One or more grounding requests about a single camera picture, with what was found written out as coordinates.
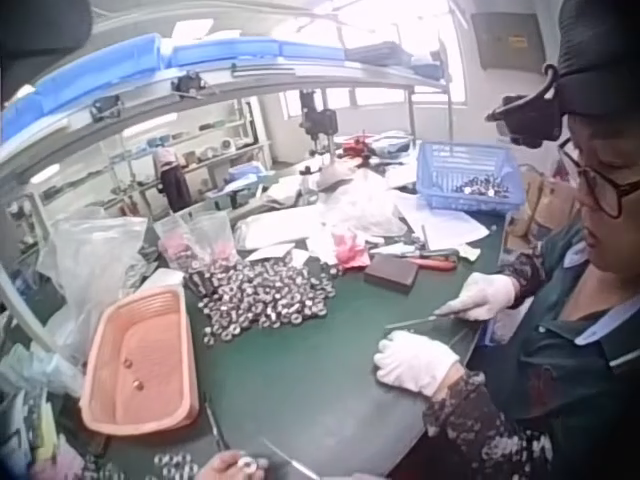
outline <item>pink cloth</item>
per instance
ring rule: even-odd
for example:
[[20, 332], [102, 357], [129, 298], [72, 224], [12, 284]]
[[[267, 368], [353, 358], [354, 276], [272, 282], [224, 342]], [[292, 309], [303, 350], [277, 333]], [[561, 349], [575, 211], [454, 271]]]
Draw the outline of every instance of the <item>pink cloth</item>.
[[336, 260], [344, 269], [367, 267], [371, 263], [364, 239], [354, 232], [332, 232]]
[[156, 167], [159, 172], [164, 172], [171, 167], [178, 165], [178, 158], [173, 148], [160, 147], [156, 148], [153, 152], [153, 161], [156, 163]]

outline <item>green workbench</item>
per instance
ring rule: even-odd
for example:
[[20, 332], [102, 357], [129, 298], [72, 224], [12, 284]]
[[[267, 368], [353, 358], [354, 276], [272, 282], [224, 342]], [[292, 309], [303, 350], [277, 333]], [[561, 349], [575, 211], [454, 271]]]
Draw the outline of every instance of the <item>green workbench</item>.
[[[254, 329], [207, 349], [201, 340], [206, 319], [187, 292], [198, 388], [211, 396], [231, 447], [273, 457], [260, 440], [265, 437], [321, 476], [387, 474], [423, 433], [423, 404], [417, 395], [378, 384], [372, 357], [385, 325], [424, 318], [453, 298], [472, 271], [495, 270], [504, 219], [475, 218], [492, 232], [473, 244], [482, 249], [474, 264], [462, 260], [450, 273], [422, 271], [408, 296], [348, 273], [336, 281], [329, 315], [300, 327]], [[463, 358], [475, 343], [477, 331], [468, 323], [438, 321], [429, 328], [446, 343], [456, 338], [452, 348]], [[129, 478], [160, 478], [153, 466], [158, 452], [188, 452], [204, 465], [216, 452], [204, 408], [179, 430], [112, 439], [107, 457]], [[300, 474], [283, 468], [274, 476]]]

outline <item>blue plastic basket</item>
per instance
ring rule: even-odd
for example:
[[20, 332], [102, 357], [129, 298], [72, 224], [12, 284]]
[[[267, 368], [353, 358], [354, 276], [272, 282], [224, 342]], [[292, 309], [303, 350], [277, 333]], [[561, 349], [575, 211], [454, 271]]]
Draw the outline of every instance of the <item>blue plastic basket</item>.
[[[473, 177], [495, 175], [509, 188], [507, 198], [456, 193]], [[524, 204], [522, 177], [507, 148], [460, 143], [423, 142], [418, 153], [418, 192], [431, 208], [506, 214]]]

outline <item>gloved hand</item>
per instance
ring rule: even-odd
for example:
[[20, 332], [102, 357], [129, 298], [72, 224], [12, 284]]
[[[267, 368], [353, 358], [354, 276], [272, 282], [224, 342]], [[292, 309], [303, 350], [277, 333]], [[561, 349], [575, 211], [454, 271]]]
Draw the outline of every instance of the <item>gloved hand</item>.
[[460, 357], [444, 343], [402, 330], [378, 344], [373, 362], [378, 380], [432, 397]]
[[517, 294], [515, 280], [506, 275], [472, 273], [458, 298], [445, 303], [434, 315], [456, 315], [467, 320], [489, 320], [510, 307]]
[[216, 454], [198, 472], [196, 480], [263, 480], [264, 470], [268, 466], [266, 460], [259, 459], [258, 470], [248, 475], [237, 466], [238, 460], [245, 455], [237, 450], [227, 450]]

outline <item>white wall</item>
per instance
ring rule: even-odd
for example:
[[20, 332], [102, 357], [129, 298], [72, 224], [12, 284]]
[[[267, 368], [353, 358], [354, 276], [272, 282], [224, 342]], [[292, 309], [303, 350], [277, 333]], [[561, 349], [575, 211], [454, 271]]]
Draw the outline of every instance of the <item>white wall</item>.
[[[473, 1], [460, 0], [460, 3], [467, 14], [478, 11]], [[486, 5], [485, 0], [478, 0], [477, 3], [485, 7], [482, 11], [499, 9], [516, 13], [535, 13], [533, 4], [528, 0], [493, 0]], [[475, 35], [471, 25], [469, 27], [468, 30], [464, 30], [456, 22], [465, 69], [467, 104], [454, 110], [455, 140], [496, 143], [498, 135], [495, 125], [483, 121], [485, 114], [499, 103], [503, 94], [534, 92], [542, 85], [544, 79], [541, 75], [530, 73], [483, 71], [480, 68]], [[284, 118], [279, 95], [266, 96], [262, 105], [267, 131], [273, 142], [274, 158], [287, 163], [297, 163], [311, 147], [311, 141], [298, 126], [300, 118]], [[363, 129], [371, 133], [380, 133], [390, 129], [408, 131], [409, 128], [406, 104], [344, 108], [337, 112], [341, 134], [356, 133]], [[447, 109], [439, 106], [416, 107], [416, 127], [421, 139], [447, 140]], [[514, 147], [514, 152], [520, 162], [533, 163], [542, 170], [549, 169], [555, 156], [555, 148], [551, 145], [534, 151]]]
[[556, 63], [560, 49], [560, 31], [558, 30], [558, 14], [562, 0], [534, 0], [542, 41], [547, 53], [547, 62]]

